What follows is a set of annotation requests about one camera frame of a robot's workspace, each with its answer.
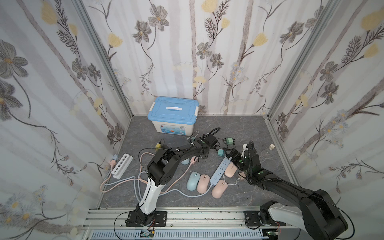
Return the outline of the peach mouse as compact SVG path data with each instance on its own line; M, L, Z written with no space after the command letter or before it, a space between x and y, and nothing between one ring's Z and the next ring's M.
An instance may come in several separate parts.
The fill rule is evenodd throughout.
M237 167L231 162L225 170L225 176L228 178L232 178L237 172Z

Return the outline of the light blue power strip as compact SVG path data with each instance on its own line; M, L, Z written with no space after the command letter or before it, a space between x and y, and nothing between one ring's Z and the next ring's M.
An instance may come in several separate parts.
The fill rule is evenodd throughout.
M231 163L231 160L225 157L220 165L218 166L217 170L213 174L213 176L210 179L211 185L217 185L219 180L222 178L222 175L225 173L225 170L227 169L228 165Z

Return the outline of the blue mouse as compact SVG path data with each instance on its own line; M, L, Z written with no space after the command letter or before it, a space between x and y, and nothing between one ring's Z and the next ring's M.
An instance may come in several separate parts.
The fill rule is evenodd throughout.
M181 161L182 165L188 165L189 163L190 163L190 159L186 159L186 160Z
M194 191L196 190L197 188L197 185L199 183L199 180L200 180L200 177L201 175L197 172L192 172L189 179L188 179L188 182L187 182L187 189L189 191Z

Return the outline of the green charger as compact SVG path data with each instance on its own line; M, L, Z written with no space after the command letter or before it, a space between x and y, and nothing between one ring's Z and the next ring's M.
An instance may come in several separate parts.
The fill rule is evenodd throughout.
M226 138L226 139L225 139L225 142L226 142L226 144L227 144L228 146L232 146L232 145L234 145L234 139L231 138L231 137Z

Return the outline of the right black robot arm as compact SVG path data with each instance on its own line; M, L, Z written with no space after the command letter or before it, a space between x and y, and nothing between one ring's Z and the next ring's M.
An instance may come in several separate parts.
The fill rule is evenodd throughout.
M302 188L264 169L253 142L246 144L242 153L233 149L226 153L226 157L245 173L250 185L272 192L293 204L290 207L271 200L260 206L259 225L285 223L306 231L314 240L334 240L348 229L343 211L326 191Z

